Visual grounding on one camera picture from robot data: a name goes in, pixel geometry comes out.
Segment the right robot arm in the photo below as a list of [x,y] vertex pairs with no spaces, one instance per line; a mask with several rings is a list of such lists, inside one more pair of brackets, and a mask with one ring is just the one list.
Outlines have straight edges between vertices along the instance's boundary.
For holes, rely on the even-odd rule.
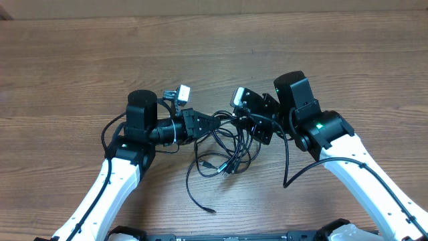
[[322,111],[307,77],[301,71],[274,80],[277,98],[239,87],[230,105],[238,123],[268,145],[274,134],[309,152],[314,162],[293,177],[322,165],[350,191],[379,229],[359,230],[339,219],[319,229],[315,240],[426,240],[427,211],[409,198],[370,156],[353,127],[337,112]]

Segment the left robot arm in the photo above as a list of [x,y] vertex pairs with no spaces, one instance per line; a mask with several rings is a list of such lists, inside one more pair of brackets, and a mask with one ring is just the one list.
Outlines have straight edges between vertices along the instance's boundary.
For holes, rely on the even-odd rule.
[[100,173],[71,218],[52,240],[146,240],[146,232],[111,225],[122,204],[138,186],[156,155],[158,145],[187,145],[220,125],[219,118],[191,108],[159,119],[163,99],[149,90],[128,95],[123,116],[110,144],[104,143]]

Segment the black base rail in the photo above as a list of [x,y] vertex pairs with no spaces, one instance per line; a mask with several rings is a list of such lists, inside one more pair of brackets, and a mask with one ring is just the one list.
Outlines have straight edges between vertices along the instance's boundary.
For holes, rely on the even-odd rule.
[[177,236],[174,234],[147,234],[128,226],[117,226],[105,241],[315,241],[315,240],[382,240],[377,231],[357,228],[348,220],[335,220],[319,230],[292,230],[271,234],[221,234]]

